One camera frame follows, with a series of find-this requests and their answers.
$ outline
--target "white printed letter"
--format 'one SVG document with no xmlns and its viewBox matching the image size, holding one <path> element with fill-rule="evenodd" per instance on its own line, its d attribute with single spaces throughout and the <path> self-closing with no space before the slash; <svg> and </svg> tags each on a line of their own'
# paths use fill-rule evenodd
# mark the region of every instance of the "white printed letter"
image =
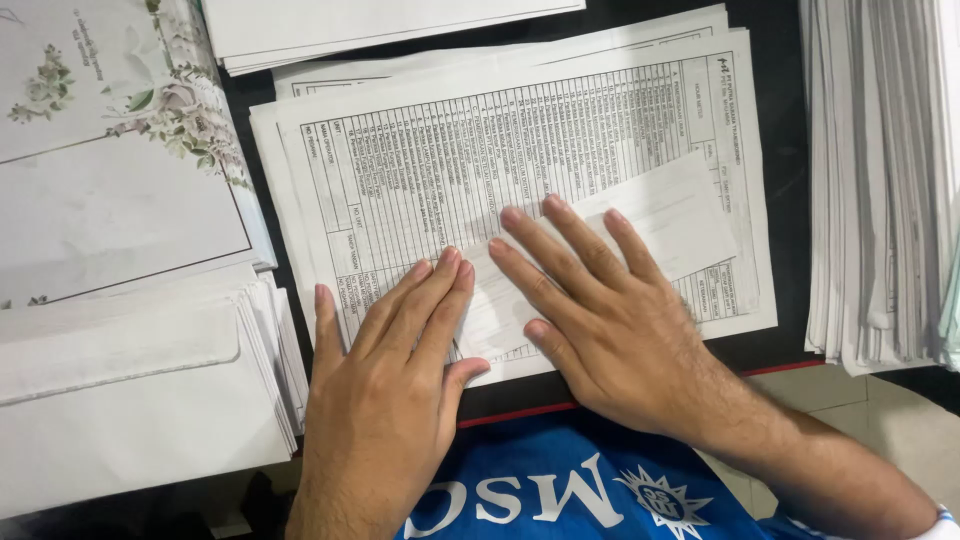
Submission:
<svg viewBox="0 0 960 540">
<path fill-rule="evenodd" d="M 456 481 L 442 482 L 431 485 L 430 487 L 426 488 L 426 491 L 423 493 L 427 494 L 431 491 L 438 490 L 444 490 L 450 494 L 450 508 L 446 511 L 444 518 L 441 519 L 440 522 L 430 530 L 419 530 L 418 528 L 414 527 L 414 522 L 410 521 L 410 518 L 407 518 L 407 523 L 403 527 L 404 540 L 409 538 L 422 538 L 424 536 L 429 536 L 441 528 L 453 523 L 453 520 L 457 519 L 457 516 L 460 515 L 460 511 L 464 509 L 464 503 L 467 502 L 467 487 Z"/>
<path fill-rule="evenodd" d="M 501 508 L 506 508 L 510 511 L 505 518 L 495 518 L 484 509 L 483 505 L 477 503 L 477 519 L 478 520 L 487 520 L 500 525 L 506 525 L 514 520 L 514 518 L 520 513 L 520 499 L 514 497 L 513 495 L 507 495 L 506 493 L 496 493 L 491 491 L 490 484 L 494 482 L 507 482 L 516 489 L 520 489 L 520 481 L 516 477 L 505 477 L 502 479 L 485 479 L 482 482 L 477 484 L 477 497 L 483 499 L 488 503 L 494 503 Z"/>
<path fill-rule="evenodd" d="M 610 528 L 623 521 L 623 515 L 613 510 L 610 499 L 607 498 L 607 490 L 604 488 L 603 480 L 600 479 L 600 473 L 597 471 L 597 459 L 600 453 L 596 453 L 580 464 L 585 469 L 590 469 L 593 473 L 593 481 L 597 484 L 597 491 L 600 495 L 593 493 L 590 486 L 580 478 L 576 471 L 570 471 L 570 479 L 566 482 L 564 496 L 557 502 L 557 493 L 553 489 L 553 479 L 557 475 L 545 475 L 542 477 L 527 477 L 537 483 L 540 490 L 540 515 L 534 516 L 535 520 L 557 521 L 560 512 L 564 510 L 566 502 L 570 500 L 570 495 L 576 495 L 584 506 L 593 514 L 593 517 L 600 522 L 604 528 Z"/>
</svg>

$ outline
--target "finger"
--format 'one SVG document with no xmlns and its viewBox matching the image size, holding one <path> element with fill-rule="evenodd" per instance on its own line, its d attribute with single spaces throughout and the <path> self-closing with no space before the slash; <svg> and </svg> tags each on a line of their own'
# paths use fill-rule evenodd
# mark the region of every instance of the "finger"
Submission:
<svg viewBox="0 0 960 540">
<path fill-rule="evenodd" d="M 450 364 L 444 373 L 444 389 L 440 398 L 440 410 L 437 434 L 439 455 L 446 454 L 457 431 L 457 409 L 464 387 L 474 377 L 490 371 L 490 363 L 483 358 L 464 358 Z"/>
<path fill-rule="evenodd" d="M 319 388 L 344 361 L 344 345 L 340 339 L 333 294 L 326 285 L 314 287 L 313 308 L 317 314 L 317 343 L 313 349 L 310 384 Z"/>
<path fill-rule="evenodd" d="M 417 342 L 417 349 L 410 358 L 412 368 L 435 373 L 438 381 L 444 359 L 453 343 L 453 333 L 460 325 L 464 309 L 473 294 L 473 276 L 473 265 L 465 260 L 461 262 L 453 286 L 430 314 Z"/>
<path fill-rule="evenodd" d="M 383 339 L 383 335 L 394 321 L 407 295 L 423 283 L 423 280 L 426 280 L 432 272 L 433 265 L 429 260 L 425 258 L 418 260 L 394 288 L 370 306 L 357 332 L 357 338 L 353 340 L 351 352 L 355 358 L 365 358 L 370 354 Z"/>
<path fill-rule="evenodd" d="M 492 239 L 489 249 L 493 262 L 514 282 L 530 304 L 550 320 L 565 326 L 577 317 L 588 314 L 586 309 L 566 296 L 537 267 L 503 240 Z"/>
<path fill-rule="evenodd" d="M 533 341 L 534 345 L 553 362 L 571 390 L 591 381 L 580 355 L 557 327 L 544 320 L 534 319 L 523 327 L 523 335 Z"/>
<path fill-rule="evenodd" d="M 374 349 L 384 354 L 375 356 L 398 356 L 402 357 L 403 362 L 410 358 L 414 342 L 423 330 L 427 318 L 456 280 L 460 259 L 457 248 L 450 246 L 444 249 L 433 274 L 403 299 L 396 317 Z"/>
<path fill-rule="evenodd" d="M 570 296 L 589 303 L 602 294 L 603 286 L 580 260 L 530 216 L 507 207 L 500 212 L 500 223 Z"/>
<path fill-rule="evenodd" d="M 551 194 L 543 201 L 543 213 L 577 252 L 590 274 L 613 289 L 622 289 L 630 277 L 623 263 L 600 236 L 584 223 L 565 201 Z"/>
<path fill-rule="evenodd" d="M 631 274 L 648 283 L 669 285 L 660 272 L 657 262 L 647 250 L 647 245 L 643 243 L 634 226 L 623 217 L 623 214 L 616 209 L 609 209 L 604 213 L 603 223 L 607 227 L 607 232 L 616 241 L 616 245 L 620 247 L 620 252 L 623 253 Z"/>
</svg>

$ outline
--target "left hand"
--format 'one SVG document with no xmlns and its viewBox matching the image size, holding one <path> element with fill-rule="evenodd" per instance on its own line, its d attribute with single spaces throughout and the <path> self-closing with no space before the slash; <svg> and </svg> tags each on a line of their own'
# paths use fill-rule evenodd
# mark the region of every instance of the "left hand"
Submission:
<svg viewBox="0 0 960 540">
<path fill-rule="evenodd" d="M 373 304 L 344 356 L 333 296 L 317 285 L 303 472 L 288 539 L 399 530 L 450 448 L 464 385 L 490 369 L 467 358 L 444 372 L 472 291 L 473 267 L 455 248 L 436 270 L 421 260 Z"/>
</svg>

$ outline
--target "black desk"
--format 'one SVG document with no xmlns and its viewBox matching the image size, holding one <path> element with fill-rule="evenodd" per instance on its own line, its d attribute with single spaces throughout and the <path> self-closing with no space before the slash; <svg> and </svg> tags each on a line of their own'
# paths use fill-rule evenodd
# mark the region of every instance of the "black desk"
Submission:
<svg viewBox="0 0 960 540">
<path fill-rule="evenodd" d="M 518 21 L 455 34 L 413 39 L 377 47 L 350 51 L 326 60 L 389 58 L 430 49 L 502 45 L 507 43 L 553 40 L 596 32 L 641 20 L 701 8 L 712 0 L 588 0 L 584 12 L 564 13 Z M 756 106 L 760 142 L 763 148 L 763 182 L 766 193 L 770 234 L 770 257 L 777 295 L 776 328 L 713 339 L 710 349 L 738 373 L 756 373 L 816 362 L 804 352 L 806 315 L 810 287 L 810 211 L 807 129 L 800 21 L 795 1 L 728 0 L 731 28 L 746 27 L 751 34 L 751 52 L 756 85 Z M 263 207 L 279 268 L 275 271 L 279 286 L 287 287 L 294 311 L 300 348 L 307 363 L 313 348 L 304 337 L 308 332 L 300 311 L 296 290 L 276 212 L 256 152 L 249 119 L 249 107 L 275 100 L 273 78 L 262 71 L 231 79 L 221 72 L 224 87 L 244 155 L 250 166 L 253 184 Z M 960 378 L 949 383 L 939 368 L 935 373 L 912 370 L 909 374 L 891 374 L 888 380 L 925 390 L 924 394 L 960 411 L 960 401 L 946 388 L 956 388 Z M 568 406 L 572 398 L 557 373 L 510 380 L 464 394 L 460 417 L 466 424 L 477 419 L 512 415 L 518 411 L 552 410 Z"/>
</svg>

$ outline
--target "sun logo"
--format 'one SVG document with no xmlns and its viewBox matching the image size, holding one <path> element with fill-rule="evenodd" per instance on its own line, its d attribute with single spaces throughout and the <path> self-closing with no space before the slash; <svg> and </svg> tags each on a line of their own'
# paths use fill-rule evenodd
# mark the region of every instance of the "sun logo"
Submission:
<svg viewBox="0 0 960 540">
<path fill-rule="evenodd" d="M 698 516 L 696 510 L 706 506 L 713 498 L 687 499 L 685 485 L 670 487 L 666 477 L 654 481 L 639 465 L 636 470 L 639 476 L 629 471 L 620 471 L 623 478 L 613 480 L 625 484 L 634 492 L 636 501 L 653 516 L 654 525 L 666 525 L 677 540 L 684 540 L 684 532 L 689 532 L 690 536 L 699 539 L 700 534 L 693 526 L 709 523 Z"/>
</svg>

